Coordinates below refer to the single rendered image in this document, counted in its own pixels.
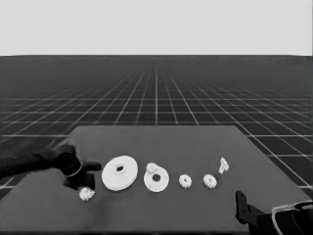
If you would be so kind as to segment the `small white T-shaped piece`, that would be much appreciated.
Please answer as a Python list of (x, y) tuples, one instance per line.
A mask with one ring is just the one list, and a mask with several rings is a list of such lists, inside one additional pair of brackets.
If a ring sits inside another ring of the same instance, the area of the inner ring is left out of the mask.
[(229, 165), (228, 165), (227, 161), (224, 158), (222, 158), (220, 160), (220, 167), (219, 167), (218, 172), (220, 174), (222, 174), (224, 171), (227, 171), (228, 169), (229, 169)]

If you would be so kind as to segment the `large thick white disc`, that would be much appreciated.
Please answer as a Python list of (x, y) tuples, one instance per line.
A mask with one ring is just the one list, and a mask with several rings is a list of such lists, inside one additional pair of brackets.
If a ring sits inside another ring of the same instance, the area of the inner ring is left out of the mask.
[(138, 165), (130, 156), (119, 156), (106, 163), (101, 178), (104, 185), (112, 191), (129, 187), (137, 178)]

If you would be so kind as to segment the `white round carrier with pins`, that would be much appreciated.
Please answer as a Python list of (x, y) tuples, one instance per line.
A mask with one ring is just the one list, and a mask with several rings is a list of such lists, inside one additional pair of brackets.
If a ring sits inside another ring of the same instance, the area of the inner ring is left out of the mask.
[(169, 184), (169, 174), (167, 170), (161, 166), (157, 166), (154, 173), (146, 172), (144, 174), (145, 186), (154, 193), (162, 192)]

